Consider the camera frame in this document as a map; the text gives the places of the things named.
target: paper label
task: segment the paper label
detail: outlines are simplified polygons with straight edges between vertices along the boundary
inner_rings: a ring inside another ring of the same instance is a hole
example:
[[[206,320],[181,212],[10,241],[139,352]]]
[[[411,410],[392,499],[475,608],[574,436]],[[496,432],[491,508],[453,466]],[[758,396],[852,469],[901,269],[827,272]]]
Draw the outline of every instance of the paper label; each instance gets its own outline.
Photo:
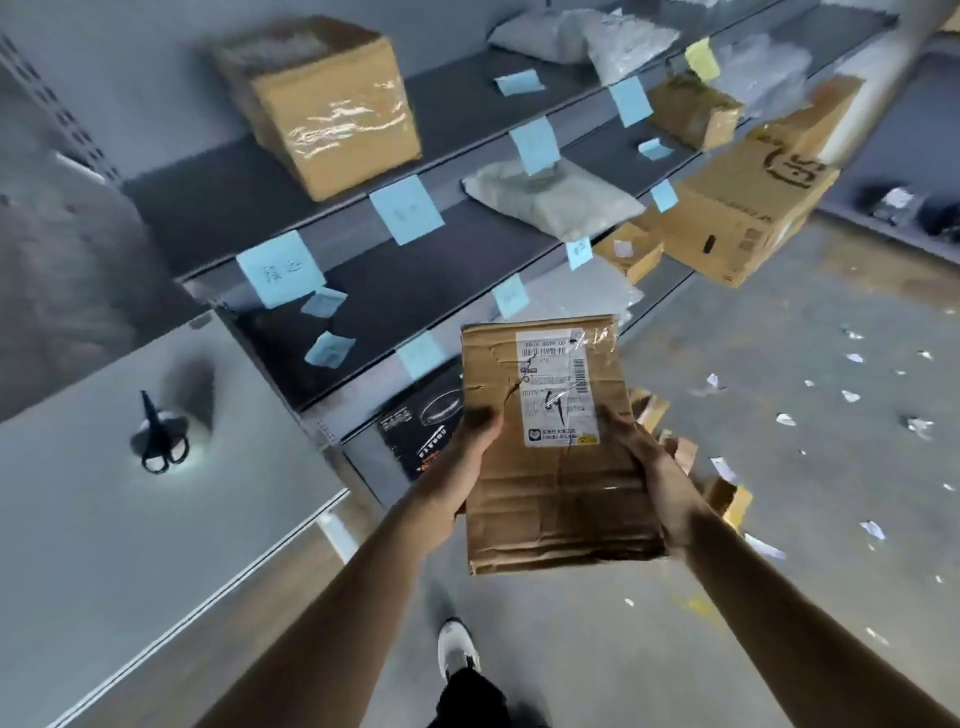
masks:
[[[600,442],[582,328],[518,331],[523,444],[566,448]]]

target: cardboard box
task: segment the cardboard box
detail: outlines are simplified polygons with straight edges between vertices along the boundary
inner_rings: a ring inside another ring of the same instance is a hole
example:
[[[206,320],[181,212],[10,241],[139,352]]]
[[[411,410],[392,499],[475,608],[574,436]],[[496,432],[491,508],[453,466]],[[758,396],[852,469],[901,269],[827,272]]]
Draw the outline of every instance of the cardboard box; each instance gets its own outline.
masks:
[[[285,23],[214,50],[257,142],[314,200],[420,156],[390,40],[333,18]]]
[[[663,555],[636,465],[595,413],[631,412],[616,332],[613,316],[464,328],[466,406],[505,417],[467,499],[471,572]]]
[[[600,255],[636,284],[657,267],[663,256],[663,243],[633,223],[624,223],[594,245],[593,254]]]
[[[647,96],[654,124],[704,152],[732,142],[743,113],[743,104],[692,74],[674,76]]]
[[[818,157],[864,83],[856,76],[834,76],[813,90],[809,107],[763,124],[747,138],[779,144],[805,157]]]
[[[785,147],[745,140],[676,186],[680,201],[638,222],[667,255],[739,286],[797,232],[838,170]]]

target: white plastic bag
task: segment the white plastic bag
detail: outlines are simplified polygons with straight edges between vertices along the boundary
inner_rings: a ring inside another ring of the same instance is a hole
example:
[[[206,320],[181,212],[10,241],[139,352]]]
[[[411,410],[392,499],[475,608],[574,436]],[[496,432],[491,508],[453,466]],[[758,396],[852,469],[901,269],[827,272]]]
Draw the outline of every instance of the white plastic bag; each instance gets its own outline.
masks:
[[[572,243],[642,214],[632,195],[561,159],[528,177],[519,159],[482,167],[464,180],[474,200]]]

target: barcode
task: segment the barcode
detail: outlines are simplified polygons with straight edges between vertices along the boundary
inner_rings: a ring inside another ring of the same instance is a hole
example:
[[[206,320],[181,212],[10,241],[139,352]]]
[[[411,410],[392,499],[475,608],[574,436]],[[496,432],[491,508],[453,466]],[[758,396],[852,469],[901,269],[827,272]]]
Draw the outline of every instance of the barcode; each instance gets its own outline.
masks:
[[[585,395],[587,389],[587,363],[583,359],[573,360],[573,378],[576,381],[577,393]]]

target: hand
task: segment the hand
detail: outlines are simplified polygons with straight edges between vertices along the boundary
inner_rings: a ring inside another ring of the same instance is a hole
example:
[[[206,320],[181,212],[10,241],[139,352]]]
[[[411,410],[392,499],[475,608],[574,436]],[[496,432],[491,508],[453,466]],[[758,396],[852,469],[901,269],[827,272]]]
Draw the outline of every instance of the hand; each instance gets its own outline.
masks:
[[[503,428],[503,414],[468,410],[449,444],[396,507],[411,541],[426,555],[453,533],[457,511],[480,476],[483,453]]]
[[[629,450],[642,467],[647,492],[660,518],[667,545],[677,549],[690,546],[694,519],[712,513],[693,482],[645,429],[614,415],[606,407],[600,408],[600,418],[613,438]]]

